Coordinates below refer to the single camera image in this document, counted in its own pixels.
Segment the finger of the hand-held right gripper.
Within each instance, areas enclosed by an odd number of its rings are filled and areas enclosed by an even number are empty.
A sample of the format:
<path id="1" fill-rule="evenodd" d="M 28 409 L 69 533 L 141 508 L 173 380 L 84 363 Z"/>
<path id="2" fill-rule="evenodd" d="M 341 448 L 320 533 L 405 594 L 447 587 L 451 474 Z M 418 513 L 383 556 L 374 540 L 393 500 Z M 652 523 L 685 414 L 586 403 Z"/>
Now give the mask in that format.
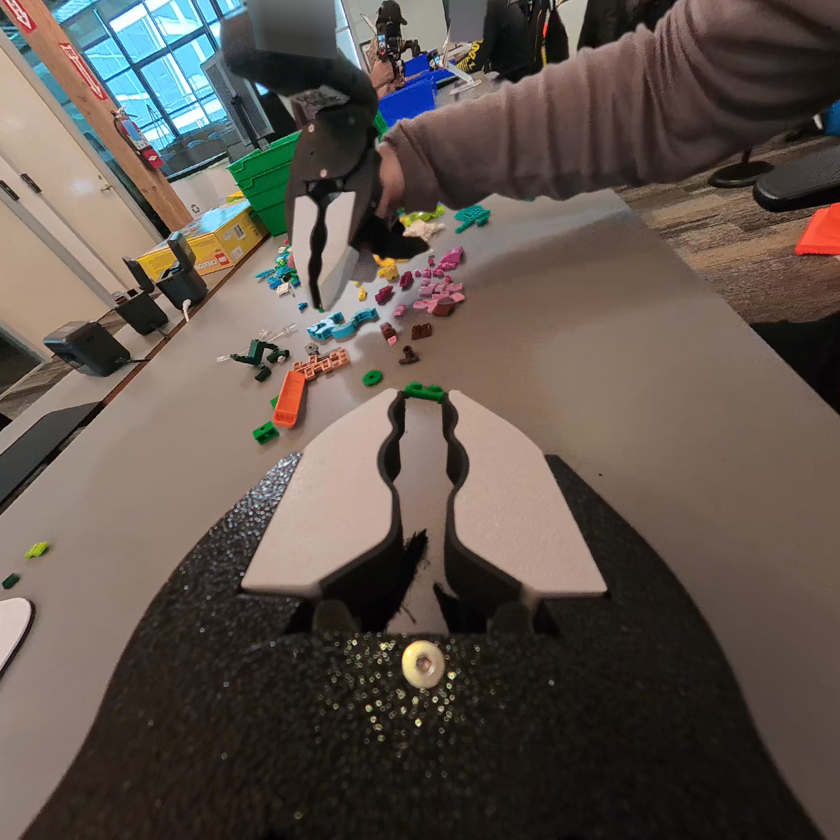
<path id="1" fill-rule="evenodd" d="M 319 308 L 322 310 L 330 310 L 340 298 L 358 263 L 359 255 L 350 245 L 355 199 L 355 192 L 342 192 L 325 209 L 325 243 L 318 278 Z"/>
<path id="2" fill-rule="evenodd" d="M 298 196 L 293 206 L 291 251 L 301 283 L 321 290 L 323 279 L 323 206 L 311 196 Z"/>

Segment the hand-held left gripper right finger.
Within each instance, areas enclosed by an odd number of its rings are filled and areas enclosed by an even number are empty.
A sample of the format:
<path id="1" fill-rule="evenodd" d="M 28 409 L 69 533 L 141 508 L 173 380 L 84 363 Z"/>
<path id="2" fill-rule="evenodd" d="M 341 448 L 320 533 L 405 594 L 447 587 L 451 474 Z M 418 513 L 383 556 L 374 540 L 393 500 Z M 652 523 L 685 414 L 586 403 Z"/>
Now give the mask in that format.
<path id="1" fill-rule="evenodd" d="M 607 585 L 542 450 L 461 391 L 445 398 L 445 576 L 463 600 L 602 597 Z"/>

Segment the person's right forearm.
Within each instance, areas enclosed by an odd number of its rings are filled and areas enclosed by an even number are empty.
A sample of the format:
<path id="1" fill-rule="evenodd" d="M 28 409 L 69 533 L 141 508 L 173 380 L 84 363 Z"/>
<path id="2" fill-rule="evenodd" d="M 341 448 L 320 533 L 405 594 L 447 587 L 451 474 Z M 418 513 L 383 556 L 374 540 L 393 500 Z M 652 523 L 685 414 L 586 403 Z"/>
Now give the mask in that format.
<path id="1" fill-rule="evenodd" d="M 839 2 L 683 1 L 474 101 L 399 122 L 404 210 L 682 181 L 838 99 Z"/>

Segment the light blue curved lego piece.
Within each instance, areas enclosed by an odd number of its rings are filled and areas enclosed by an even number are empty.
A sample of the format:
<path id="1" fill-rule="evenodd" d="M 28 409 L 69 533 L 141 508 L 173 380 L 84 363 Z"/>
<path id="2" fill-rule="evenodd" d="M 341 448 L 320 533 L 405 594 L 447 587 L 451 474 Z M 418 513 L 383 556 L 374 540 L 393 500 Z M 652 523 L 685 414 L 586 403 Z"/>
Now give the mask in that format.
<path id="1" fill-rule="evenodd" d="M 341 312 L 335 311 L 307 327 L 307 333 L 318 342 L 344 340 L 353 336 L 361 325 L 378 319 L 379 312 L 375 308 L 358 310 L 350 319 L 346 319 Z"/>

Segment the orange lego piece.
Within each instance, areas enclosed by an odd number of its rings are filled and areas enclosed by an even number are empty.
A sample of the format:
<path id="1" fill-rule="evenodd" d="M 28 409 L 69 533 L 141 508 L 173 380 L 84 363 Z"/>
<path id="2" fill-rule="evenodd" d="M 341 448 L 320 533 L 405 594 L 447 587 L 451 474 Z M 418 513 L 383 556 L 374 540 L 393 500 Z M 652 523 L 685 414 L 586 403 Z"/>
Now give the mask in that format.
<path id="1" fill-rule="evenodd" d="M 289 429 L 296 426 L 306 384 L 307 378 L 302 371 L 292 370 L 286 374 L 280 393 L 272 403 L 271 422 L 275 427 Z"/>

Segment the dark green lego assembly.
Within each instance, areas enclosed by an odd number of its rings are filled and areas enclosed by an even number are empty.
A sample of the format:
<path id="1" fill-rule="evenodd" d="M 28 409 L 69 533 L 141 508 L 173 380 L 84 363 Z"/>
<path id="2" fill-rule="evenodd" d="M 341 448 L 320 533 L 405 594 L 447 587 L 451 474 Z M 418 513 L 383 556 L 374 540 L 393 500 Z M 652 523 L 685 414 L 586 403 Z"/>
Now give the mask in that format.
<path id="1" fill-rule="evenodd" d="M 231 361 L 245 364 L 255 369 L 254 378 L 257 382 L 266 382 L 272 373 L 271 365 L 280 361 L 287 361 L 290 352 L 279 345 L 262 339 L 251 341 L 245 353 L 231 353 Z"/>

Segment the person's right hand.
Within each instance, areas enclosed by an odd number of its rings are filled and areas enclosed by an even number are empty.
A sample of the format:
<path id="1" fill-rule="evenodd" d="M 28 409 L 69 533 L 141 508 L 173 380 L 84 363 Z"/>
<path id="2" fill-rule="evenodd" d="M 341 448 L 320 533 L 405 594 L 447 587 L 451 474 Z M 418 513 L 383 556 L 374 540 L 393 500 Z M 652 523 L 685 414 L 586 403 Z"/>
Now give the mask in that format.
<path id="1" fill-rule="evenodd" d="M 394 219 L 397 212 L 404 209 L 404 174 L 393 144 L 382 142 L 378 147 L 378 153 L 381 158 L 379 171 L 381 199 L 376 214 L 387 221 Z"/>

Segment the pile of small teal bricks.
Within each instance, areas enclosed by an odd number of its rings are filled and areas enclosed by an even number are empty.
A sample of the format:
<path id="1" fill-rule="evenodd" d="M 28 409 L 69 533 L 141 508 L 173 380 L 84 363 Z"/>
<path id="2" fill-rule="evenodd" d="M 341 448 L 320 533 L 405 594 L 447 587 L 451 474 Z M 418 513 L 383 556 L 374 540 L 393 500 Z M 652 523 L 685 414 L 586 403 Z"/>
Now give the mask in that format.
<path id="1" fill-rule="evenodd" d="M 274 266 L 257 273 L 255 279 L 258 282 L 264 282 L 279 297 L 294 296 L 297 289 L 301 287 L 301 281 L 294 263 L 291 246 L 281 246 L 278 249 Z"/>

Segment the stack of green bins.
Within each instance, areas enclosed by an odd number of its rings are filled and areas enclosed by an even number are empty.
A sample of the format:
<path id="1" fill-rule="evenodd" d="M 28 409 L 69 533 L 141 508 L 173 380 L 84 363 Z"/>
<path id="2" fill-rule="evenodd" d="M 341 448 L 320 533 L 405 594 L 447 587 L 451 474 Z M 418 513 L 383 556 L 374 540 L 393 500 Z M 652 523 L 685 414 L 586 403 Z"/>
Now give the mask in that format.
<path id="1" fill-rule="evenodd" d="M 309 125 L 303 131 L 280 138 L 268 148 L 251 152 L 228 167 L 238 188 L 271 236 L 290 235 L 285 199 L 291 162 L 301 135 L 311 129 Z"/>

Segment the blue bin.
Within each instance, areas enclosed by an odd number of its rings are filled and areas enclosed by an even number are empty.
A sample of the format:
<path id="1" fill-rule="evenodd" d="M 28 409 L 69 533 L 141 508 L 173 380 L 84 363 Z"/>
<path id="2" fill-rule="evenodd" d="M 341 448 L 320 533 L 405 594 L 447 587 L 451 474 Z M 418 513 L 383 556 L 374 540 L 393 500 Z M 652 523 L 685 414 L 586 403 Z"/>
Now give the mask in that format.
<path id="1" fill-rule="evenodd" d="M 380 61 L 388 67 L 390 78 L 384 83 L 385 93 L 379 100 L 378 122 L 391 129 L 402 120 L 435 109 L 438 98 L 437 68 L 427 52 L 405 61 Z"/>

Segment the black charger dock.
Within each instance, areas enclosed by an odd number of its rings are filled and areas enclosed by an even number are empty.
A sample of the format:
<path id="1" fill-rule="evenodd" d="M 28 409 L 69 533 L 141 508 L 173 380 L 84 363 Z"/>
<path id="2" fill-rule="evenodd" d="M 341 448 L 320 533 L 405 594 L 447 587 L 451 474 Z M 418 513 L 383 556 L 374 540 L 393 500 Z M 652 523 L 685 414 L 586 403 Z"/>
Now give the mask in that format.
<path id="1" fill-rule="evenodd" d="M 154 285 L 188 319 L 189 311 L 207 296 L 207 284 L 195 268 L 196 256 L 183 232 L 172 233 L 166 244 L 175 263 L 161 274 Z"/>
<path id="2" fill-rule="evenodd" d="M 117 310 L 121 318 L 139 335 L 159 333 L 170 320 L 159 304 L 152 298 L 156 286 L 151 277 L 136 259 L 122 259 L 127 270 L 139 287 L 129 290 L 127 300 Z"/>

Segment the red fire extinguisher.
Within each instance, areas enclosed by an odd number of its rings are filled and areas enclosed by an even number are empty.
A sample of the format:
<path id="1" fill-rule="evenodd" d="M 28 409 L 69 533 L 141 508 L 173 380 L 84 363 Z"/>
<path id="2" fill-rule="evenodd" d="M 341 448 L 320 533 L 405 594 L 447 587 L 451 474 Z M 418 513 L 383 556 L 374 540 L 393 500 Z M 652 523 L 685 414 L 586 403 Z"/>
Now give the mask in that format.
<path id="1" fill-rule="evenodd" d="M 111 110 L 113 127 L 133 151 L 142 156 L 149 146 L 147 139 L 123 108 Z"/>

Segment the black charger box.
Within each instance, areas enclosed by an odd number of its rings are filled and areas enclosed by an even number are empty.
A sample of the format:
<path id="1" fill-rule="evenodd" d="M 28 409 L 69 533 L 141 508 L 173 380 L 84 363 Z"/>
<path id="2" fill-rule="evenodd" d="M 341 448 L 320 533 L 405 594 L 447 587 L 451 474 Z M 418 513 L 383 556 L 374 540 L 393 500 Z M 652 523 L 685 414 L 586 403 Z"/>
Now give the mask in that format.
<path id="1" fill-rule="evenodd" d="M 97 377 L 110 376 L 132 355 L 100 322 L 72 321 L 47 334 L 47 350 L 75 370 Z"/>

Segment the black flat device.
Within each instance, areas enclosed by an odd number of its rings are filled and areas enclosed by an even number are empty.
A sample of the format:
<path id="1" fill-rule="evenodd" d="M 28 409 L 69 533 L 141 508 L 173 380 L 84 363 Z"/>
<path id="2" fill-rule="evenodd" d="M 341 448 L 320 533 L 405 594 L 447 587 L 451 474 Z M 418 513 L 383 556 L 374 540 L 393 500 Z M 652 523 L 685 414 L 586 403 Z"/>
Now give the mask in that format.
<path id="1" fill-rule="evenodd" d="M 4 511 L 36 475 L 47 467 L 65 444 L 100 414 L 104 402 L 62 408 L 42 416 L 1 454 L 1 511 Z"/>

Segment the orange plastic object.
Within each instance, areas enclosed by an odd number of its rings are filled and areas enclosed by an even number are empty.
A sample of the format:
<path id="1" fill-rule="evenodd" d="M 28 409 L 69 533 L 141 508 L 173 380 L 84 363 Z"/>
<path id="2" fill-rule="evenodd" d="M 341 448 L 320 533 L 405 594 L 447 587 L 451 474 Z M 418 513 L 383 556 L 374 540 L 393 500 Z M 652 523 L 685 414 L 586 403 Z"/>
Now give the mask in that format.
<path id="1" fill-rule="evenodd" d="M 839 258 L 839 203 L 815 211 L 794 247 L 794 253 Z"/>

